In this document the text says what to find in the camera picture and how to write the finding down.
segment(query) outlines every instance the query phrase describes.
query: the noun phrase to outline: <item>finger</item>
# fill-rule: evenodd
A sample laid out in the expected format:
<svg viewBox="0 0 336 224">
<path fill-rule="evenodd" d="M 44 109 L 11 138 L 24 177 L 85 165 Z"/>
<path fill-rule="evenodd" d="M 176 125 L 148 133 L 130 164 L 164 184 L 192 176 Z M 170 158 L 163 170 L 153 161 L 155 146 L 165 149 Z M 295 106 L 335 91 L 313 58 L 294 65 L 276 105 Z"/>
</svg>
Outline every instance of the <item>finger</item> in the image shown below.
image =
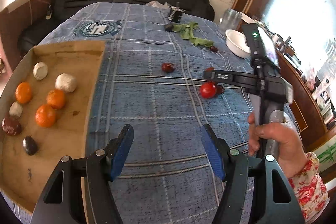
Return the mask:
<svg viewBox="0 0 336 224">
<path fill-rule="evenodd" d="M 254 133 L 263 139 L 272 139 L 279 143 L 287 143 L 297 135 L 293 129 L 286 127 L 283 123 L 271 122 L 262 126 L 257 126 Z"/>
<path fill-rule="evenodd" d="M 259 137 L 255 133 L 255 125 L 251 124 L 249 126 L 249 155 L 252 156 L 256 151 L 259 150 Z"/>
<path fill-rule="evenodd" d="M 258 151 L 260 147 L 259 141 L 249 139 L 249 151 L 253 150 L 253 152 Z"/>
<path fill-rule="evenodd" d="M 248 132 L 249 132 L 249 140 L 250 139 L 253 139 L 255 141 L 259 140 L 259 136 L 256 134 L 256 127 L 254 123 L 249 125 Z"/>
<path fill-rule="evenodd" d="M 254 113 L 253 112 L 250 113 L 249 117 L 247 118 L 247 121 L 249 124 L 254 123 Z"/>
</svg>

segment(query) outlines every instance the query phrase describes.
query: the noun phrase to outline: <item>brown cardboard sheet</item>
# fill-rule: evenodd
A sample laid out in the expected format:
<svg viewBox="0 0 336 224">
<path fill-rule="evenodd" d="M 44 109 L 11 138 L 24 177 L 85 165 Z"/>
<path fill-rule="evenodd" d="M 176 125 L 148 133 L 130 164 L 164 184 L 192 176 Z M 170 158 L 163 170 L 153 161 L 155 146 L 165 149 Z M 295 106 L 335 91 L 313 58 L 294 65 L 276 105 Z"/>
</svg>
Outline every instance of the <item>brown cardboard sheet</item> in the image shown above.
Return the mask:
<svg viewBox="0 0 336 224">
<path fill-rule="evenodd" d="M 23 105 L 19 121 L 23 131 L 8 136 L 0 130 L 0 188 L 21 208 L 32 213 L 45 183 L 60 158 L 85 156 L 87 126 L 105 44 L 103 41 L 75 41 L 36 46 L 19 63 L 0 97 L 0 119 L 15 101 L 15 89 L 22 81 L 30 83 L 33 98 Z M 48 65 L 48 75 L 41 81 L 33 77 L 38 62 Z M 56 77 L 68 73 L 77 78 L 77 88 L 66 94 L 66 105 L 57 110 L 57 121 L 51 128 L 35 122 L 35 112 L 46 103 L 54 89 Z M 32 136 L 39 151 L 29 156 L 22 147 L 23 138 Z"/>
</svg>

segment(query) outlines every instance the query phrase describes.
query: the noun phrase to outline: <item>window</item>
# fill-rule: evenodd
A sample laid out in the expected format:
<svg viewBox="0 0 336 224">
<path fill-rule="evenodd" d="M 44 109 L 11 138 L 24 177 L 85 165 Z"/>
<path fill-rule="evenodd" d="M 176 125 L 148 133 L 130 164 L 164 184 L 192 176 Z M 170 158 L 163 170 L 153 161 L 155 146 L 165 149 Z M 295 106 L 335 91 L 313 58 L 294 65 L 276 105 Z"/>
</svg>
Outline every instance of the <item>window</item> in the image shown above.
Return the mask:
<svg viewBox="0 0 336 224">
<path fill-rule="evenodd" d="M 271 0 L 263 21 L 285 40 L 292 37 L 292 47 L 301 60 L 301 70 L 311 64 L 319 77 L 336 68 L 336 0 Z"/>
</svg>

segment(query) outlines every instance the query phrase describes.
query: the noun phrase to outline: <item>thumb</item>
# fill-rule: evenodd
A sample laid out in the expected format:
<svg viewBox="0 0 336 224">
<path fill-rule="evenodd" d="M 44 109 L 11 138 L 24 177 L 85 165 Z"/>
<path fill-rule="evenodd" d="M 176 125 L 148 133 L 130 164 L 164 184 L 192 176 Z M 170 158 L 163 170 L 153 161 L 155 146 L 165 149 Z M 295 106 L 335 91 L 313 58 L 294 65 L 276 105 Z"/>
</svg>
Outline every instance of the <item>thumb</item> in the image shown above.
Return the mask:
<svg viewBox="0 0 336 224">
<path fill-rule="evenodd" d="M 287 143 L 292 138 L 291 128 L 284 126 L 284 123 L 271 122 L 255 128 L 255 133 L 263 139 L 272 139 L 279 143 Z"/>
</svg>

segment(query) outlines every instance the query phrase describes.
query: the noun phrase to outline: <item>green leaf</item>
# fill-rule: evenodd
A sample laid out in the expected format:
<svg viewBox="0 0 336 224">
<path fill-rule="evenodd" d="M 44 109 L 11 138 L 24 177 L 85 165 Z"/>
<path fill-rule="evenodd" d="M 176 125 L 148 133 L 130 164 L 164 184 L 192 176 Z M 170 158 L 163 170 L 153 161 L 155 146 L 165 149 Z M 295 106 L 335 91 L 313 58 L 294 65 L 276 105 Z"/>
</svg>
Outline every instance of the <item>green leaf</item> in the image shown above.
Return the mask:
<svg viewBox="0 0 336 224">
<path fill-rule="evenodd" d="M 318 155 L 317 158 L 320 160 L 325 155 L 330 155 L 330 154 L 332 154 L 332 148 L 328 146 L 328 148 L 324 152 L 322 152 L 320 155 Z"/>
<path fill-rule="evenodd" d="M 173 32 L 180 32 L 185 29 L 186 24 L 173 25 Z"/>
<path fill-rule="evenodd" d="M 195 46 L 201 45 L 210 48 L 213 45 L 213 41 L 203 38 L 190 38 L 190 42 Z"/>
<path fill-rule="evenodd" d="M 323 162 L 331 162 L 331 161 L 334 162 L 333 155 L 328 155 L 328 157 L 324 158 L 320 162 L 323 163 Z"/>
<path fill-rule="evenodd" d="M 197 22 L 190 22 L 190 37 L 191 38 L 195 38 L 194 37 L 194 33 L 193 33 L 193 29 L 198 27 L 198 23 Z"/>
<path fill-rule="evenodd" d="M 190 39 L 190 28 L 185 28 L 184 30 L 180 31 L 180 36 L 182 39 Z"/>
<path fill-rule="evenodd" d="M 336 148 L 336 143 L 334 143 L 330 148 L 331 148 L 332 150 L 333 150 L 334 148 Z"/>
</svg>

